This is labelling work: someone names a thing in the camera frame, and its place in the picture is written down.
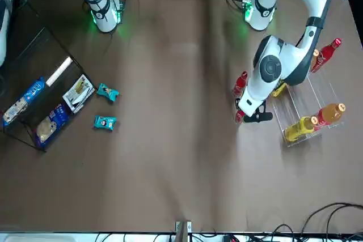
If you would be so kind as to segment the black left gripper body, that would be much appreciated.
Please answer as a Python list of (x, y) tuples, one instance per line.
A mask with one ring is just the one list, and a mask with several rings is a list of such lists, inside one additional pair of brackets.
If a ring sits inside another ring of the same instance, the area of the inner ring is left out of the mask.
[(255, 113), (249, 118), (250, 123), (260, 123), (270, 121), (273, 119), (273, 113), (267, 112), (267, 103), (263, 101), (262, 104), (256, 109)]

